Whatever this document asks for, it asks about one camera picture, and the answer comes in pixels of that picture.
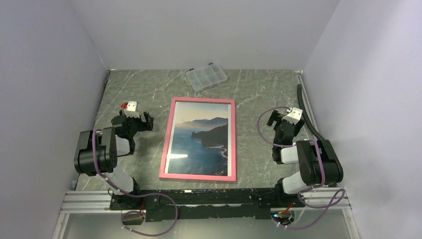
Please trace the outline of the pink wooden picture frame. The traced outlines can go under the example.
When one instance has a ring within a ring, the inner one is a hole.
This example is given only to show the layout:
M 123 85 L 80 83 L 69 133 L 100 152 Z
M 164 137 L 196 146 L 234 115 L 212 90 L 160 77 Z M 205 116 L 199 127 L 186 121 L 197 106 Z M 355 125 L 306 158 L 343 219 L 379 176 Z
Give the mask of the pink wooden picture frame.
M 159 177 L 236 181 L 234 100 L 172 99 Z

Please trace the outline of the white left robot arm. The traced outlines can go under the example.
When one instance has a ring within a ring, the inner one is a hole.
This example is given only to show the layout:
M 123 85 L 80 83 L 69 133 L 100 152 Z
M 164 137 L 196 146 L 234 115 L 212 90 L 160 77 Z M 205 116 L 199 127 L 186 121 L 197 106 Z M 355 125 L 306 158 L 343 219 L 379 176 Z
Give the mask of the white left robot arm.
M 123 196 L 123 203 L 130 209 L 138 208 L 143 196 L 136 180 L 118 166 L 118 158 L 134 153 L 138 132 L 153 130 L 154 118 L 148 112 L 143 115 L 145 119 L 120 112 L 112 118 L 110 127 L 81 132 L 74 156 L 79 174 L 102 178 L 115 196 Z

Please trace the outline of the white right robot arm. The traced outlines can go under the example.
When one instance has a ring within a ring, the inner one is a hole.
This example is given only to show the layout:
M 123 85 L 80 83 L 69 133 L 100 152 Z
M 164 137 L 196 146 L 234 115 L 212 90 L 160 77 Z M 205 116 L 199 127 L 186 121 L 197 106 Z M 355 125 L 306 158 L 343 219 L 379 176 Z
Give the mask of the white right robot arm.
M 267 121 L 267 125 L 273 126 L 275 131 L 273 160 L 277 164 L 295 164 L 299 167 L 298 172 L 277 183 L 281 188 L 274 192 L 274 201 L 281 207 L 293 200 L 293 194 L 314 186 L 336 184 L 344 178 L 343 168 L 329 140 L 294 142 L 306 123 L 302 114 L 303 111 L 298 108 L 289 109 L 286 114 L 272 110 Z

